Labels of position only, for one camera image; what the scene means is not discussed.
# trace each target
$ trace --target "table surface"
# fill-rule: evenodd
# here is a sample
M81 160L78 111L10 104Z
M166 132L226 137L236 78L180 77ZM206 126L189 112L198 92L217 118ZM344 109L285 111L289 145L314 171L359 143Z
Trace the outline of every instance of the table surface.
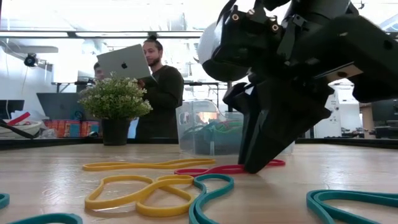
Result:
M298 144L291 156L279 156L285 167L268 167L258 174L237 174L234 190L205 205L205 214L220 223L319 223L306 208L310 190L362 190L396 192L398 189L398 151L337 145ZM88 172L83 164L129 161L162 162L182 159L175 145L101 144L42 147L0 151L0 192L11 195L11 204L0 210L0 223L44 213L75 213L84 223L188 223L186 214L169 218L145 217L135 212L134 204L104 210L85 210L84 198L103 177L120 174L156 178L173 170L127 169ZM217 165L234 164L236 156L216 157ZM207 180L209 190L224 184ZM133 193L145 186L141 182L116 182L106 185L101 199ZM177 185L194 195L199 190ZM171 206L183 199L157 190L147 205ZM396 223L396 208L361 202L331 200L329 204L382 223Z

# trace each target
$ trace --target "plastic container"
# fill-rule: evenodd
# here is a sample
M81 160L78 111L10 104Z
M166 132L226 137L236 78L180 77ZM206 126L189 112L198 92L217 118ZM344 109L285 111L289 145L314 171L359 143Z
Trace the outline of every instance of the plastic container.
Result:
M289 146L287 146L286 149L284 149L284 150L280 153L280 155L281 155L281 156L282 156L282 155L283 155L283 156L289 156L289 155L291 155L291 154L293 153L294 145L295 145L295 141L292 142Z
M239 154L243 114L221 114L208 100L184 102L176 109L181 152L218 156Z
M5 119L4 121L6 123L10 122L9 119ZM34 136L39 132L42 122L41 121L29 121L29 122L30 125L17 125L13 127L25 131L26 133L29 133ZM0 127L0 138L24 139L25 137L22 137L19 134L12 132L10 129Z

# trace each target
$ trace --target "black mount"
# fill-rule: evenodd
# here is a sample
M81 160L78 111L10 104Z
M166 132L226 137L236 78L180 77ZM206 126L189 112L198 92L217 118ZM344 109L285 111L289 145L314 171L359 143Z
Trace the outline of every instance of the black mount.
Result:
M257 7L264 2L256 1ZM221 43L203 64L217 80L237 80L248 71L250 83L233 86L223 101L244 115L238 162L250 173L330 116L325 103L334 91L328 83L348 78L362 103L398 96L398 43L392 36L358 16L350 1L301 2L306 7L292 1L282 26L263 13L254 17L225 7ZM318 9L324 17L314 13Z

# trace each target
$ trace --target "black plant pot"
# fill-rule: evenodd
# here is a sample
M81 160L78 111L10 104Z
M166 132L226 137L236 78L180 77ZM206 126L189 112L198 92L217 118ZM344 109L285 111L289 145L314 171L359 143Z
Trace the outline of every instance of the black plant pot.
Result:
M130 128L128 119L102 119L103 141L105 146L124 146Z

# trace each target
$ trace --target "man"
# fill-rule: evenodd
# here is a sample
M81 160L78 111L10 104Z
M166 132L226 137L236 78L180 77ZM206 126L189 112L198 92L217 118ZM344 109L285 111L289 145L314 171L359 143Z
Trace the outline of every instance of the man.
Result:
M98 62L94 64L94 76L97 80L103 80L105 78L104 71Z
M144 99L149 100L153 110L139 118L136 138L178 139L175 109L182 105L184 80L176 68L162 64L163 46L155 36L144 42L143 49L156 81L140 80L147 90Z

